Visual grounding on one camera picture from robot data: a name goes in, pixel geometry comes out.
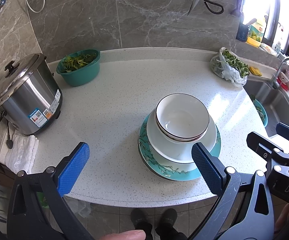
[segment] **person's leg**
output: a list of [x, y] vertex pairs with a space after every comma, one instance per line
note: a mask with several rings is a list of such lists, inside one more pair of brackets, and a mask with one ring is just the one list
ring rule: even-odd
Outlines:
[[177, 212], [170, 208], [166, 210], [159, 221], [156, 228], [157, 234], [161, 240], [187, 240], [188, 238], [184, 233], [179, 233], [173, 228], [173, 225], [177, 219]]
[[152, 225], [148, 223], [147, 218], [139, 208], [132, 210], [130, 218], [134, 225], [135, 230], [143, 230], [145, 232], [146, 234], [145, 240], [153, 240], [151, 234]]

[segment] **blue textured pad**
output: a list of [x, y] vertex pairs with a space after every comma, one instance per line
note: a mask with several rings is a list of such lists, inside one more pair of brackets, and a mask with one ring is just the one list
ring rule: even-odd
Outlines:
[[84, 143], [70, 160], [70, 162], [63, 169], [58, 179], [58, 192], [62, 197], [65, 194], [70, 193], [74, 183], [78, 179], [83, 167], [88, 161], [90, 156], [89, 146]]
[[213, 167], [207, 155], [203, 152], [207, 152], [209, 154], [205, 147], [200, 147], [198, 144], [193, 145], [191, 150], [192, 159], [201, 172], [201, 175], [206, 181], [210, 191], [219, 196], [222, 194], [222, 178]]

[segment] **white towel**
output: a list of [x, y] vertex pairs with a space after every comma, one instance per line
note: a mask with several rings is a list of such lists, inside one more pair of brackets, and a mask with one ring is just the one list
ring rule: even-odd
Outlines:
[[27, 174], [31, 174], [39, 140], [34, 135], [24, 136], [17, 130], [12, 140], [13, 147], [8, 150], [5, 158], [6, 166], [15, 174], [21, 170], [24, 170]]

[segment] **white bowl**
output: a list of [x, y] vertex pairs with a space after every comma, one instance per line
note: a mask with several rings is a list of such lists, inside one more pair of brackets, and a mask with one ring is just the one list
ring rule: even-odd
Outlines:
[[209, 124], [209, 113], [197, 98], [187, 94], [171, 94], [160, 100], [156, 119], [169, 138], [188, 142], [202, 135]]
[[174, 163], [194, 163], [191, 156], [192, 146], [196, 142], [201, 142], [210, 152], [216, 143], [217, 129], [210, 117], [207, 132], [201, 139], [194, 142], [176, 142], [165, 136], [158, 128], [155, 120], [155, 110], [153, 110], [147, 122], [147, 136], [155, 151], [167, 160]]

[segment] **white speckled countertop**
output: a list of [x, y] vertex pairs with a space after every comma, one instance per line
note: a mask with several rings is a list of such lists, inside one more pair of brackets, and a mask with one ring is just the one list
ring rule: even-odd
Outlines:
[[161, 98], [188, 93], [199, 98], [217, 124], [220, 160], [239, 172], [265, 171], [265, 161], [246, 145], [248, 133], [267, 136], [244, 89], [217, 77], [209, 68], [214, 52], [193, 49], [141, 48], [102, 52], [99, 75], [90, 83], [62, 89], [61, 114], [38, 135], [32, 172], [56, 166], [80, 142], [90, 159], [69, 196], [122, 207], [158, 207], [211, 197], [202, 177], [164, 180], [143, 164], [137, 138], [144, 118]]

